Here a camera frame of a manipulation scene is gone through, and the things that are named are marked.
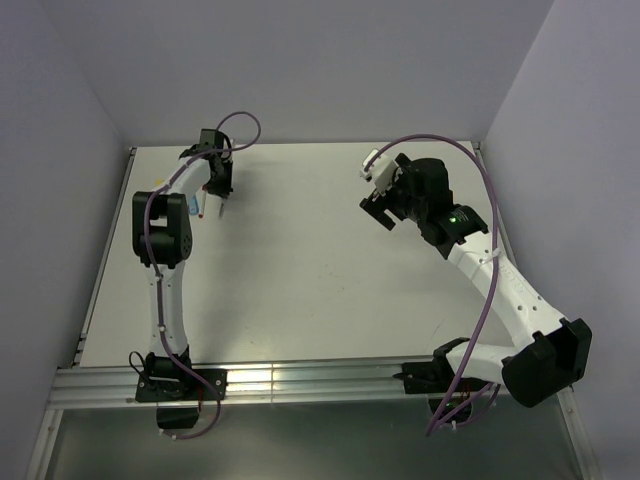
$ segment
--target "black clamp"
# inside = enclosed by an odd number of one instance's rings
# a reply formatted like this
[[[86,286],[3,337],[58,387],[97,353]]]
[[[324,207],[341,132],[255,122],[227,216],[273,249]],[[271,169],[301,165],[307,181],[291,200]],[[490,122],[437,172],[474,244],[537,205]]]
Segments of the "black clamp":
[[[396,373],[393,378],[402,380],[404,393],[407,395],[444,393],[449,389],[454,377],[446,355],[458,345],[468,342],[468,338],[452,340],[433,352],[433,360],[430,362],[408,362],[402,364],[402,372]],[[484,380],[465,378],[456,387],[456,392],[462,392],[467,388],[478,391],[487,384]]]

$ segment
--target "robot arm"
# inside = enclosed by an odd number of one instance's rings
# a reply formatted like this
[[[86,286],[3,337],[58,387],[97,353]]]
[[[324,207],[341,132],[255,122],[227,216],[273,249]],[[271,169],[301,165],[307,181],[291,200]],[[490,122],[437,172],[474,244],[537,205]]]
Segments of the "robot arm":
[[[203,188],[223,201],[231,193],[233,162],[230,152],[194,159],[214,148],[225,149],[225,143],[226,150],[230,150],[231,141],[225,134],[218,130],[202,130],[200,142],[180,156],[175,170],[163,185],[152,192],[137,192],[133,196],[133,250],[145,268],[151,300],[151,342],[143,362],[141,378],[144,381],[140,382],[136,394],[138,401],[184,400],[193,394],[194,375],[189,373],[193,369],[182,318],[182,278],[193,245],[188,202]],[[155,266],[145,243],[145,209],[152,195],[149,239]],[[177,365],[176,359],[185,368]],[[206,377],[220,372],[198,370],[198,373]]]
[[[363,165],[377,154],[374,150]],[[448,173],[439,159],[411,161],[400,154],[376,159],[361,175],[375,186],[360,206],[388,230],[410,218],[422,237],[455,265],[486,298],[498,257],[492,308],[508,330],[513,347],[476,344],[464,376],[502,384],[522,405],[533,407],[584,375],[591,330],[549,305],[500,252],[492,251],[487,225],[470,207],[453,202]],[[431,379],[447,385],[462,363],[469,339],[436,350]]]

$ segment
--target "white table surface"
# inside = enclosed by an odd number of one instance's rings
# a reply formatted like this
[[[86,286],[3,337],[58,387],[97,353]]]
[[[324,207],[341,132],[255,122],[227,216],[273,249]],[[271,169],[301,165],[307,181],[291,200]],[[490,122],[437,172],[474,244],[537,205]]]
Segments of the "white table surface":
[[[214,197],[204,219],[191,217],[184,322],[195,363],[424,355],[471,334],[483,304],[471,283],[414,223],[388,232],[358,206],[371,193],[358,169],[381,145],[257,145],[234,154],[224,217]],[[150,299],[131,247],[131,198],[163,180],[183,150],[136,153],[82,367],[124,366],[130,351],[148,352]],[[400,151],[443,159],[454,200],[490,223],[482,180],[464,154],[441,143],[392,150]],[[493,314],[481,340],[511,345]]]

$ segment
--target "white wall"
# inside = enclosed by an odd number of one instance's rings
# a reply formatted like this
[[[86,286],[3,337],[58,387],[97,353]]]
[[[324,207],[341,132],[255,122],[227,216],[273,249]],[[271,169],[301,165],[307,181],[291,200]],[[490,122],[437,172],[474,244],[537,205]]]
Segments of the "white wall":
[[[640,2],[557,0],[486,141],[521,268],[593,329],[579,405],[610,479],[640,478]]]
[[[0,475],[22,478],[75,351],[125,149],[42,7],[0,2]]]
[[[270,142],[481,140],[552,0],[41,3],[127,140],[182,145],[238,108]]]

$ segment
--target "cable tie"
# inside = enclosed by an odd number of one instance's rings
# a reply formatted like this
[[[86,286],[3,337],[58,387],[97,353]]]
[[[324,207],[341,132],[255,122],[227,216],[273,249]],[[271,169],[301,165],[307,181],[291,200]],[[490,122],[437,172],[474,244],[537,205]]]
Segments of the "cable tie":
[[[500,247],[496,248],[493,252],[491,252],[491,254],[487,257],[487,258],[483,258],[480,260],[480,263],[482,265],[485,265],[489,262],[491,262],[494,258],[496,258],[498,255],[500,255],[502,253],[502,250],[500,249]]]

